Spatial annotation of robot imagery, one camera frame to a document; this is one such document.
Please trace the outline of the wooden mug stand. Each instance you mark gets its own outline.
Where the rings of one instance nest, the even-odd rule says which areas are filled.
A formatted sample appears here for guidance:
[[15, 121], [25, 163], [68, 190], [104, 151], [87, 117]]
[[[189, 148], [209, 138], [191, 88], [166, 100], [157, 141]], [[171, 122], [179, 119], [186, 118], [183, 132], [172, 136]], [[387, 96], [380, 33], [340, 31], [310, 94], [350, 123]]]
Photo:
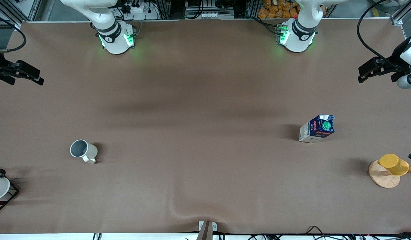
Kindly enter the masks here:
[[392, 175], [386, 168], [378, 164], [378, 160], [370, 163], [367, 173], [376, 185], [386, 189], [396, 187], [402, 177], [402, 175]]

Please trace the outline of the brown table cloth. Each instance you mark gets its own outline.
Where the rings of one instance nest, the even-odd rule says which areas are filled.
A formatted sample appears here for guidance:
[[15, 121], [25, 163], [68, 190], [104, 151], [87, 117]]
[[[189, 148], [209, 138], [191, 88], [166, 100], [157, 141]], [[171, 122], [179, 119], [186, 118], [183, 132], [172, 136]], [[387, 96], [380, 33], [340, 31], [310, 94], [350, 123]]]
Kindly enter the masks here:
[[[411, 152], [411, 89], [358, 83], [372, 58], [357, 20], [325, 19], [303, 53], [253, 20], [143, 23], [134, 49], [101, 47], [88, 23], [23, 23], [7, 53], [44, 85], [0, 81], [0, 168], [20, 194], [0, 234], [411, 231], [411, 174], [393, 189], [371, 162]], [[335, 132], [299, 141], [333, 115]], [[70, 154], [85, 140], [96, 163]]]

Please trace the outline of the white power strip with plugs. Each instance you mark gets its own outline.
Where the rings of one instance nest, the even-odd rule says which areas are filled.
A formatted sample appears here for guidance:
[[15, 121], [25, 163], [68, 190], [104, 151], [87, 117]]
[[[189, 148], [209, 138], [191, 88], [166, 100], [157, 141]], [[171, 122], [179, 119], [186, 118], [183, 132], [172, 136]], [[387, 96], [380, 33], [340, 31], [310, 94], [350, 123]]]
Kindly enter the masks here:
[[157, 4], [147, 0], [119, 0], [123, 20], [161, 20]]

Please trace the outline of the white ribbed mug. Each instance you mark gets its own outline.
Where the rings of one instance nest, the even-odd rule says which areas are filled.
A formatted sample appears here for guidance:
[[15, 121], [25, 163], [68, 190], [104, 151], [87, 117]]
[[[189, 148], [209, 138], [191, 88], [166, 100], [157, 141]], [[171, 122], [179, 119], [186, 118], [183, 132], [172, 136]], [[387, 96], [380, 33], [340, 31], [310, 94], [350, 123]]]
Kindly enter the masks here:
[[79, 139], [71, 144], [70, 154], [75, 158], [82, 159], [85, 163], [95, 164], [98, 149], [93, 144]]

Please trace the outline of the yellow cup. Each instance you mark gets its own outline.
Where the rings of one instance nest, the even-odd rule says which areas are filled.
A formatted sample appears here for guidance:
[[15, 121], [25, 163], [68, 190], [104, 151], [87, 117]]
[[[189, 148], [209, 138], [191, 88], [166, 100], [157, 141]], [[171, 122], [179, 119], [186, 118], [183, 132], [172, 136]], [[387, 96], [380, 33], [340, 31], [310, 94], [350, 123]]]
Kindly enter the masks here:
[[385, 154], [377, 163], [393, 176], [403, 176], [409, 172], [409, 164], [395, 154]]

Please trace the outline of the orange snack packs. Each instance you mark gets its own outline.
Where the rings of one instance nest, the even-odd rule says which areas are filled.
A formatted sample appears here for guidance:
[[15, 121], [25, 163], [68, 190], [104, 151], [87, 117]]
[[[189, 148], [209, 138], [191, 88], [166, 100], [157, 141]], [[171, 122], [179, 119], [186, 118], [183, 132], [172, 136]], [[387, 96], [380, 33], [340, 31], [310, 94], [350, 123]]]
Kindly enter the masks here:
[[297, 18], [299, 12], [295, 0], [260, 0], [257, 18]]

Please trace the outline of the metal table clamp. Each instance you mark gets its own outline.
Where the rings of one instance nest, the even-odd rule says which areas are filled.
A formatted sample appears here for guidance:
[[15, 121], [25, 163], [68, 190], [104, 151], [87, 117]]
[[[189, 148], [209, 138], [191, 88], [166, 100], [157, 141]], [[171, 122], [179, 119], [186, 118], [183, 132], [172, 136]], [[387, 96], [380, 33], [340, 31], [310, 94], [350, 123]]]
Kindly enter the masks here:
[[196, 240], [213, 240], [215, 231], [218, 231], [216, 222], [199, 221], [199, 234]]

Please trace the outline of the blue milk carton green cap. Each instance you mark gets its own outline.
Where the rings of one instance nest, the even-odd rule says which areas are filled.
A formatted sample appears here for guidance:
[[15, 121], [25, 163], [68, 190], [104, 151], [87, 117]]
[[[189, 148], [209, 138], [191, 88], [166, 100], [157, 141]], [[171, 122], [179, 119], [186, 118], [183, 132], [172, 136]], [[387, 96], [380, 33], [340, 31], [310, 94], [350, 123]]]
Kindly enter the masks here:
[[315, 143], [335, 132], [333, 115], [320, 114], [300, 127], [299, 141]]

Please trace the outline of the long white power strip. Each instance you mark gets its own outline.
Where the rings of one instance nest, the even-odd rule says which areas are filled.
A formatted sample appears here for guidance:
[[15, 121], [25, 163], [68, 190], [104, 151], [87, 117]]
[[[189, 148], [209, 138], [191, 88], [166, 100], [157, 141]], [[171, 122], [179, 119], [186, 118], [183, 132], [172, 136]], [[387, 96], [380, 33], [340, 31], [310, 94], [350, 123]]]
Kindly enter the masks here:
[[234, 15], [232, 12], [203, 12], [201, 14], [201, 19], [233, 19]]

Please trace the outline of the aluminium frame profile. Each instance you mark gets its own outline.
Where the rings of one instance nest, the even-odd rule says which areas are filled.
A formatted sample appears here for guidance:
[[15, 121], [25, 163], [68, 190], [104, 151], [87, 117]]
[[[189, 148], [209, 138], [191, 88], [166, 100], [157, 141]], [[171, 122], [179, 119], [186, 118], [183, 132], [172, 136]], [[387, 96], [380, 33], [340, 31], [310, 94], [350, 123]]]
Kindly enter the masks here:
[[411, 6], [403, 6], [391, 16], [393, 26], [401, 26], [411, 19]]

